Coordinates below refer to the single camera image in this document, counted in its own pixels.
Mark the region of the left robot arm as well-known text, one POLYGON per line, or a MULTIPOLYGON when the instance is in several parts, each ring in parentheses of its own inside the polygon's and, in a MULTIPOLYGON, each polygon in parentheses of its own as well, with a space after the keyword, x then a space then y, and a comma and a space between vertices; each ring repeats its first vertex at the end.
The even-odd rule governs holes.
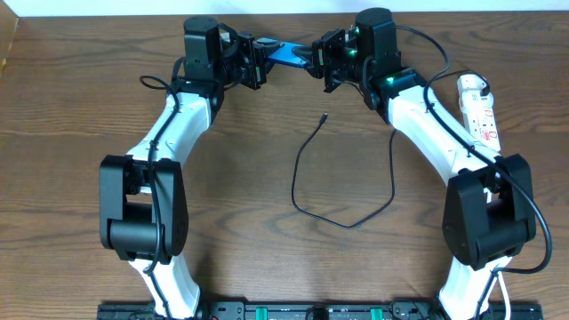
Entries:
POLYGON ((269 56, 284 47, 203 15, 184 21, 183 37, 185 54, 169 81, 139 79, 165 93, 164 111, 125 155, 100 163, 100 241, 139 272, 155 315, 167 319, 194 317, 200 301, 182 254, 188 236, 182 168, 226 91, 240 84, 258 89, 272 67, 269 56))

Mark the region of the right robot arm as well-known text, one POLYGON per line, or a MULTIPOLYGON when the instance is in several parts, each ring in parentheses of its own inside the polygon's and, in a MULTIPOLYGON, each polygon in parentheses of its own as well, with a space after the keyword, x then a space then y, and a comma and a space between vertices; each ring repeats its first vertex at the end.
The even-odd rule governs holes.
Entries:
POLYGON ((438 101, 432 80, 405 66, 389 10, 371 8, 350 29, 326 33, 293 49, 328 92, 355 86, 365 105, 406 136, 446 187, 442 231, 453 261, 431 316, 493 319, 489 298, 512 269, 511 261, 543 226, 533 200, 529 164, 502 156, 495 145, 493 97, 485 79, 466 72, 459 80, 463 118, 438 101))

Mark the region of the blue Galaxy smartphone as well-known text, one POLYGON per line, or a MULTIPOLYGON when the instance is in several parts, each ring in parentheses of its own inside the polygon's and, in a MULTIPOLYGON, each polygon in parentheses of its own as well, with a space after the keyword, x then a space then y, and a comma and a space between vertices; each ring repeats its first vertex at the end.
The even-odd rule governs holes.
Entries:
POLYGON ((268 56, 268 61, 293 68, 306 68, 309 62, 295 53, 304 48, 301 44, 281 42, 279 48, 268 56))

